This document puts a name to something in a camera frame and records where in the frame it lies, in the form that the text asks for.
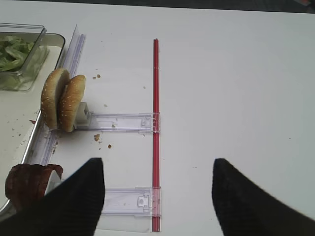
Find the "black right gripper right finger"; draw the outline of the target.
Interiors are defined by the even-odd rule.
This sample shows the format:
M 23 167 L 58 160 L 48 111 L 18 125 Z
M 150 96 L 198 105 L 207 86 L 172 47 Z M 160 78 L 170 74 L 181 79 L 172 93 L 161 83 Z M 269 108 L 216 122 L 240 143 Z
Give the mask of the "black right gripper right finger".
M 214 160 L 212 200 L 225 236 L 313 236 L 315 222 L 280 202 L 226 159 Z

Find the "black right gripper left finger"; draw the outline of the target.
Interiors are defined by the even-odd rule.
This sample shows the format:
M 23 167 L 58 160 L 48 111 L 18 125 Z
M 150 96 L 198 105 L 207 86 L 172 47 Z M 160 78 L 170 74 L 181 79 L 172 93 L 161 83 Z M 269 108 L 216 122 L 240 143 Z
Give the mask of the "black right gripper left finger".
M 105 199 L 103 162 L 89 159 L 37 203 L 5 219 L 2 236 L 92 236 Z

